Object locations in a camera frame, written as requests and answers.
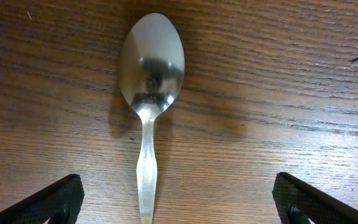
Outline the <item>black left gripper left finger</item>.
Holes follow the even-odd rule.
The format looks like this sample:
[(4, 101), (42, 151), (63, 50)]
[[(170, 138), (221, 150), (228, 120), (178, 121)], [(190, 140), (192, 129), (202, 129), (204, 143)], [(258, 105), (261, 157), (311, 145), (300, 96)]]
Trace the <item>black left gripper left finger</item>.
[(85, 193), (80, 175), (70, 174), (0, 212), (0, 224), (75, 224)]

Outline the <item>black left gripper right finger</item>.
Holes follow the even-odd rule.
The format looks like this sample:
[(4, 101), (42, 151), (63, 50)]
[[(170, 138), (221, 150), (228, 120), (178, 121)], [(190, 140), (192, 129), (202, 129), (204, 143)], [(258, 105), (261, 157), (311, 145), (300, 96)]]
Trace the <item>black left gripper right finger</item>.
[(277, 174), (272, 195), (284, 224), (358, 224), (358, 210), (287, 172)]

